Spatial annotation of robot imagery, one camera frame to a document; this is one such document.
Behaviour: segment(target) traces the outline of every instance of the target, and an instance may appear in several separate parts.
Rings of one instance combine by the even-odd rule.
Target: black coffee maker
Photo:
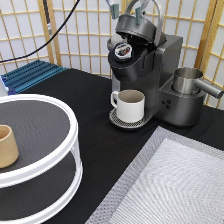
[[[120,43],[112,46],[111,40],[108,41],[108,61],[113,71],[112,89],[135,89],[145,95],[147,119],[143,125],[151,117],[180,127],[194,125],[200,119],[206,92],[219,98],[223,91],[208,84],[211,88],[201,87],[192,94],[182,94],[173,89],[183,38],[162,32],[164,13],[157,0],[153,0],[159,13],[157,27],[144,16],[136,22],[136,16],[131,15],[131,10],[137,1],[129,3],[125,13],[120,15],[116,27],[116,33],[132,47],[131,56],[121,60],[115,52]],[[112,112],[110,120],[114,125],[127,129],[136,128],[120,122]]]

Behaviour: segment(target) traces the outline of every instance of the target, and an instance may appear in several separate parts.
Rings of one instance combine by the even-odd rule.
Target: gray mesh sheet
[[[87,220],[86,224],[109,223],[112,215],[165,138],[224,160],[224,153],[222,151],[158,127],[95,212]]]
[[[223,170],[223,160],[165,139],[110,223],[223,223]]]
[[[23,168],[46,157],[65,140],[68,115],[58,106],[37,100],[0,104],[0,124],[12,128],[19,149],[18,160],[0,174]]]

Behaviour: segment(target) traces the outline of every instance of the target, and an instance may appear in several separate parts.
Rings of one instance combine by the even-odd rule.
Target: ceramic cup
[[[0,168],[14,163],[19,156],[12,129],[7,125],[0,125]]]
[[[134,123],[144,117],[145,96],[137,90],[114,91],[111,104],[116,108],[117,117],[126,123]]]

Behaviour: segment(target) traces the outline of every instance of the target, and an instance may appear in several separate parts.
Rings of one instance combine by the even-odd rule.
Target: power cord
[[[57,34],[61,31],[61,29],[63,28],[63,26],[68,22],[69,18],[71,17],[73,11],[76,9],[77,5],[79,4],[80,0],[78,0],[74,7],[72,8],[71,12],[69,13],[68,17],[66,18],[66,20],[62,23],[62,25],[59,27],[59,29],[55,32],[55,34],[51,37],[51,39],[46,42],[44,45],[42,45],[41,47],[39,47],[37,50],[33,51],[32,53],[22,56],[22,57],[18,57],[18,58],[12,58],[12,59],[7,59],[4,61],[0,61],[0,63],[4,63],[4,62],[9,62],[9,61],[15,61],[15,60],[19,60],[19,59],[23,59],[23,58],[27,58],[35,53],[37,53],[39,50],[41,50],[42,48],[46,47],[56,36]]]

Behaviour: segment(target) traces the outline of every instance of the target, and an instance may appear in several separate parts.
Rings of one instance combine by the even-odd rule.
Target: black table
[[[109,121],[111,80],[70,69],[24,91],[58,98],[79,123],[83,179],[71,202],[48,224],[85,223],[158,126],[224,150],[224,111],[203,107],[191,128],[152,120],[137,132],[123,132]]]

